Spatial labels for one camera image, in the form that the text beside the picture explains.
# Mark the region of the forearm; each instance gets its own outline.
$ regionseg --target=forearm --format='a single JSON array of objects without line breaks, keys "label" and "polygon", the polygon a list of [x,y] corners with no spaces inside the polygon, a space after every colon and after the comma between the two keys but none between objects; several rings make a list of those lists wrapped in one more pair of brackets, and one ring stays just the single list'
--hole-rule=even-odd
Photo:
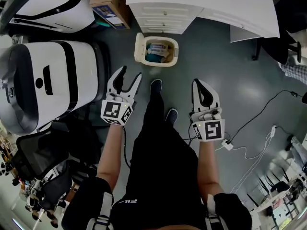
[{"label": "forearm", "polygon": [[114,189],[120,171],[122,126],[111,125],[98,164],[97,177],[105,179]]},{"label": "forearm", "polygon": [[219,185],[219,175],[213,142],[201,142],[198,158],[197,181],[203,200],[208,194],[223,192]]}]

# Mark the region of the black mesh chair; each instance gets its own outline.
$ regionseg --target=black mesh chair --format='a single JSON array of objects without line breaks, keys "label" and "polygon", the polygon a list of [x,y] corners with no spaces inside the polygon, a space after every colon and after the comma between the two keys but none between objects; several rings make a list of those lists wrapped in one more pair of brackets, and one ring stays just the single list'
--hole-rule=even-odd
[{"label": "black mesh chair", "polygon": [[59,199],[70,190],[71,185],[71,174],[67,162],[61,174],[42,186],[41,192],[44,194],[44,199],[38,202],[39,205],[45,210],[54,210]]},{"label": "black mesh chair", "polygon": [[95,177],[97,174],[96,168],[90,168],[74,160],[69,160],[68,162],[71,178],[78,185],[81,185],[84,179]]},{"label": "black mesh chair", "polygon": [[[18,177],[23,181],[34,180],[34,174],[31,172],[31,169],[28,167],[28,164],[24,161],[21,151],[17,151],[16,154],[11,159],[12,166],[17,170]],[[13,180],[13,185],[16,186],[19,184],[18,178]]]},{"label": "black mesh chair", "polygon": [[96,130],[89,120],[80,120],[69,115],[60,121],[54,121],[52,125],[67,130],[71,156],[87,165],[99,163],[103,143],[99,141]]},{"label": "black mesh chair", "polygon": [[69,142],[67,132],[50,127],[36,134],[19,137],[16,145],[32,176],[42,180],[52,168],[68,158]]}]

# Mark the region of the black sneaker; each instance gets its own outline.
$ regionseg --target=black sneaker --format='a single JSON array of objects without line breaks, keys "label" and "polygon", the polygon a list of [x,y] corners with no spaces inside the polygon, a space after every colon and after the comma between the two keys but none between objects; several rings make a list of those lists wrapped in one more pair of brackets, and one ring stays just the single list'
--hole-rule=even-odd
[{"label": "black sneaker", "polygon": [[178,118],[178,111],[175,108],[169,109],[165,121],[170,123],[171,126],[174,126],[174,123],[176,122]]},{"label": "black sneaker", "polygon": [[162,90],[162,80],[161,79],[155,79],[150,84],[150,94],[152,93],[159,93],[161,94]]}]

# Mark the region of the power adapter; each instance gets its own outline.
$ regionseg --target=power adapter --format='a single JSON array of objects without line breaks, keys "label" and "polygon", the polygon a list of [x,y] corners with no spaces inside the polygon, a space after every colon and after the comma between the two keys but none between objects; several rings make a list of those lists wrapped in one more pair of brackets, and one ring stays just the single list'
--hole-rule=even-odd
[{"label": "power adapter", "polygon": [[291,91],[290,93],[291,93],[294,97],[297,97],[297,96],[298,96],[298,94],[295,93],[294,91]]},{"label": "power adapter", "polygon": [[222,146],[225,147],[228,151],[230,151],[234,146],[228,141],[228,140],[223,140],[222,141]]},{"label": "power adapter", "polygon": [[273,126],[272,126],[272,130],[271,130],[271,135],[270,135],[271,138],[274,137],[276,129],[277,129],[277,126],[276,126],[276,125],[273,125]]}]

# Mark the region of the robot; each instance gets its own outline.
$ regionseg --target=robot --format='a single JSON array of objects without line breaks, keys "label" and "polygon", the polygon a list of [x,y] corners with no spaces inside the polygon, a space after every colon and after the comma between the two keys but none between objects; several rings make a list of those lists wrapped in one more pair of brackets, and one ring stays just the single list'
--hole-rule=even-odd
[{"label": "robot", "polygon": [[201,141],[223,140],[225,119],[217,92],[202,80],[194,79],[192,84],[193,108],[190,113],[192,127]]},{"label": "robot", "polygon": [[102,101],[100,117],[109,124],[124,126],[133,112],[142,74],[139,73],[128,90],[122,90],[127,66],[118,69],[107,83],[106,99]]}]

